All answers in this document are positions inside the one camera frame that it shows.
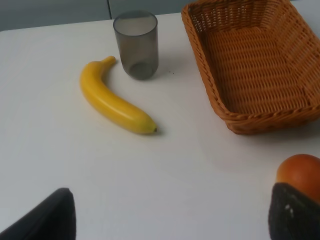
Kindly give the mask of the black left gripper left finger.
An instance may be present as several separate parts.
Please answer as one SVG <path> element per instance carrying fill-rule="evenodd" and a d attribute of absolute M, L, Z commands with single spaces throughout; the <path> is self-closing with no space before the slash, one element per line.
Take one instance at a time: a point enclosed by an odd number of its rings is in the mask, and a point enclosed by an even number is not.
<path fill-rule="evenodd" d="M 2 240 L 75 240 L 73 193 L 59 188 L 34 209 L 0 233 Z"/>

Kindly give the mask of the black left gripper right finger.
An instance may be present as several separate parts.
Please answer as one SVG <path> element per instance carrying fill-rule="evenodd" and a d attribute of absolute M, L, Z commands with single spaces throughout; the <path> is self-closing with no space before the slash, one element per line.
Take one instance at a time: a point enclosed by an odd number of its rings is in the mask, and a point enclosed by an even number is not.
<path fill-rule="evenodd" d="M 320 205 L 287 183 L 275 183 L 268 230 L 272 240 L 318 240 Z"/>

